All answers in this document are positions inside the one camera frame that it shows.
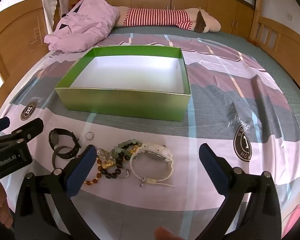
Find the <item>open box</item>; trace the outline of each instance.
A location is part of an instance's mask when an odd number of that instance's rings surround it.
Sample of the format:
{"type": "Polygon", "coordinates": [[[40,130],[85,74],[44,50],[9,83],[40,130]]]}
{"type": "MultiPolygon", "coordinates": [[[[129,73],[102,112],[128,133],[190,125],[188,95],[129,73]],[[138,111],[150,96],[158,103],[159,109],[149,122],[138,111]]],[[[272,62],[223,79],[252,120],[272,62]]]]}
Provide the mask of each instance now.
{"type": "Polygon", "coordinates": [[[190,85],[180,48],[91,49],[56,86],[70,110],[182,121],[190,85]]]}

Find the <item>red cloth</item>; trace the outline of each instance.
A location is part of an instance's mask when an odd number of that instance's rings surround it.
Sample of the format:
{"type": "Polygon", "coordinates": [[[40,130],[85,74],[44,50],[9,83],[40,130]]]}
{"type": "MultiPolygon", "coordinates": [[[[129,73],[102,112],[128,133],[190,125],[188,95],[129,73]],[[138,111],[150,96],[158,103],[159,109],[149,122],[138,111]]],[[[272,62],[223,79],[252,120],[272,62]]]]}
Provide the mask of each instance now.
{"type": "Polygon", "coordinates": [[[178,26],[190,30],[192,22],[184,10],[129,8],[123,26],[178,26]]]}

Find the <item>pink blanket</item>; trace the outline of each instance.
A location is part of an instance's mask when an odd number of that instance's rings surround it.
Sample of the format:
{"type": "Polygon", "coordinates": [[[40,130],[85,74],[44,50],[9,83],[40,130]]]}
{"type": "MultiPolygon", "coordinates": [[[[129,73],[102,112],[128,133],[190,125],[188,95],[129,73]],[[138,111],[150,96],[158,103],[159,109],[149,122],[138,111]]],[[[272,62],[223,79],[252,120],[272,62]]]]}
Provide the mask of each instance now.
{"type": "Polygon", "coordinates": [[[44,38],[49,50],[63,52],[84,51],[106,38],[119,17],[116,7],[104,0],[81,0],[56,30],[44,38]]]}

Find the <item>towel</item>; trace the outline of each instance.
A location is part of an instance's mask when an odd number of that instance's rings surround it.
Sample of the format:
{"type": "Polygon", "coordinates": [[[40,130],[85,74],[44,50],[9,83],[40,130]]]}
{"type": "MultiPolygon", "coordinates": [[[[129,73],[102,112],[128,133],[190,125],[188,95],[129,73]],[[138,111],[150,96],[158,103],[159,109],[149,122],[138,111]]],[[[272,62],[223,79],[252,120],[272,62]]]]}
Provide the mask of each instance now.
{"type": "Polygon", "coordinates": [[[60,16],[61,18],[66,16],[69,12],[69,0],[59,0],[60,4],[60,16]]]}
{"type": "Polygon", "coordinates": [[[57,8],[57,0],[42,0],[42,4],[43,4],[44,17],[46,19],[48,34],[50,34],[53,32],[52,30],[54,24],[53,16],[57,8]]]}

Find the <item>brown logo patch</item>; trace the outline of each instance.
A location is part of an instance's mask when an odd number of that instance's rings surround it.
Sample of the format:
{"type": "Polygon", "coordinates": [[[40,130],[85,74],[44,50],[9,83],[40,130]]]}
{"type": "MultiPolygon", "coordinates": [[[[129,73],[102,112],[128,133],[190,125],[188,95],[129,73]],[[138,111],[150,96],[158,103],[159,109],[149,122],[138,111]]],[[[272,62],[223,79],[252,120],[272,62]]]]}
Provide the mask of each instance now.
{"type": "Polygon", "coordinates": [[[244,162],[249,162],[252,156],[251,143],[245,135],[243,126],[240,125],[233,139],[233,148],[238,158],[244,162]]]}
{"type": "Polygon", "coordinates": [[[35,111],[35,109],[37,108],[37,102],[36,101],[32,101],[31,103],[29,103],[25,109],[23,109],[22,113],[21,113],[21,120],[25,121],[28,120],[30,118],[30,116],[33,114],[33,112],[35,111]]]}

